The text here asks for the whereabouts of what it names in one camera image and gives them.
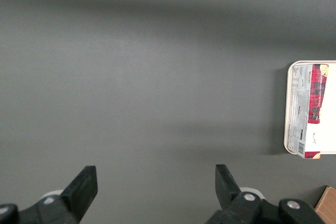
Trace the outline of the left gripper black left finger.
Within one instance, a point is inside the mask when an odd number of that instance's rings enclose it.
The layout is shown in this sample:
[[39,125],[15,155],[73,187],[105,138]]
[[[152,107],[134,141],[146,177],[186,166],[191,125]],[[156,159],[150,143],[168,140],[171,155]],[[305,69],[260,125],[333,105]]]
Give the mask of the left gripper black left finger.
[[95,166],[86,166],[63,190],[46,193],[32,206],[1,204],[1,223],[80,223],[98,192]]

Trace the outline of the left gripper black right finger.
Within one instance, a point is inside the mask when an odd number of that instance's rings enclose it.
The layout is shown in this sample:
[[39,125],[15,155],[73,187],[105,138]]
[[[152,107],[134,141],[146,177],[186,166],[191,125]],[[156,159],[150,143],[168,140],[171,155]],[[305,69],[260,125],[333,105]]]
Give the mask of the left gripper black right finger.
[[215,191],[221,206],[207,223],[324,223],[299,199],[282,199],[277,206],[252,191],[242,191],[226,165],[215,167]]

